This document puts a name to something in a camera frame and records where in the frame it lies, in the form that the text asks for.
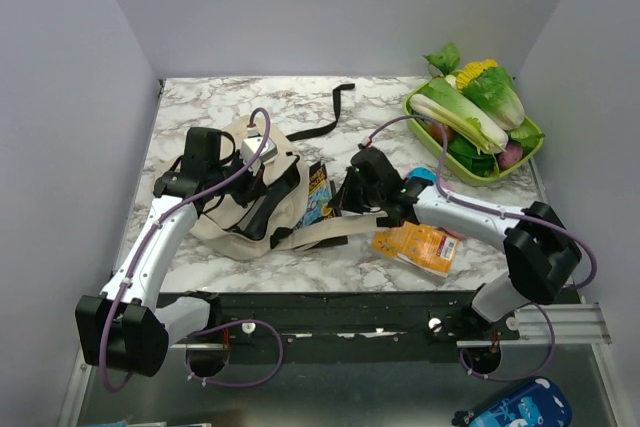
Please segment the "yellow orange paperback book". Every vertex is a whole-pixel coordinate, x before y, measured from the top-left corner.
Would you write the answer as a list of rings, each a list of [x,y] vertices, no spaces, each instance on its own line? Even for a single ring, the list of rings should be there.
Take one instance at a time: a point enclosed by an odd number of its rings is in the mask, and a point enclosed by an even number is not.
[[[371,247],[385,258],[446,278],[458,244],[459,239],[446,231],[406,222],[401,227],[378,232]]]

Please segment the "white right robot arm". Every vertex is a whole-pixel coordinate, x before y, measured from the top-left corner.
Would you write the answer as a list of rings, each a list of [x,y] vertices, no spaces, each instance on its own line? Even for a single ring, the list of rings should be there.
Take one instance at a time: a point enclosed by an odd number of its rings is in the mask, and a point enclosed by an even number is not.
[[[474,339],[485,337],[496,322],[523,306],[553,304],[582,259],[549,205],[499,206],[455,196],[437,180],[401,176],[374,147],[352,157],[330,204],[356,214],[379,211],[378,223],[385,227],[410,222],[453,230],[503,253],[507,272],[480,286],[445,325]]]

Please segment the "169-Storey Treehouse book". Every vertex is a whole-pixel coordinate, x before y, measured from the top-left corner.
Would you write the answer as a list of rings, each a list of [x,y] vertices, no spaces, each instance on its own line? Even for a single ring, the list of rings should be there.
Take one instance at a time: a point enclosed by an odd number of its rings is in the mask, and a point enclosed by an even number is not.
[[[330,206],[334,186],[329,180],[326,166],[318,161],[309,168],[309,194],[306,210],[294,229],[302,229],[337,216]]]

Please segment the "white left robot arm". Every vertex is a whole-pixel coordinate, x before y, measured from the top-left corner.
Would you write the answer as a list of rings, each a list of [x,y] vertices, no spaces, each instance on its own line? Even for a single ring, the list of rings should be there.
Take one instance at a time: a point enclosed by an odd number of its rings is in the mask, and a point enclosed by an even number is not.
[[[75,319],[85,361],[102,381],[110,371],[127,378],[154,376],[171,346],[194,335],[214,340],[226,330],[220,302],[190,291],[161,307],[160,290],[189,231],[214,198],[244,204],[263,188],[264,170],[276,155],[274,129],[255,120],[241,131],[192,127],[184,150],[156,179],[140,234],[122,265],[96,296],[84,295]]]

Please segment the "cream canvas backpack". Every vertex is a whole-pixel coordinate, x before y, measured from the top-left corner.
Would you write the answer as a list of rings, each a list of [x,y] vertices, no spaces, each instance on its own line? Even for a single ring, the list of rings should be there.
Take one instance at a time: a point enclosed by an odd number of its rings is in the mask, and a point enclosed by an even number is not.
[[[267,133],[278,149],[275,160],[267,165],[266,183],[280,187],[280,202],[268,217],[257,217],[252,209],[243,209],[231,200],[208,214],[197,215],[192,234],[212,250],[239,260],[257,259],[272,250],[306,249],[326,240],[381,231],[382,214],[355,217],[337,216],[311,226],[295,230],[305,213],[309,194],[309,168],[294,143],[322,136],[334,129],[333,124],[322,128],[283,134],[267,115],[252,112],[227,127],[219,129],[231,133],[236,141],[243,140],[251,125]]]

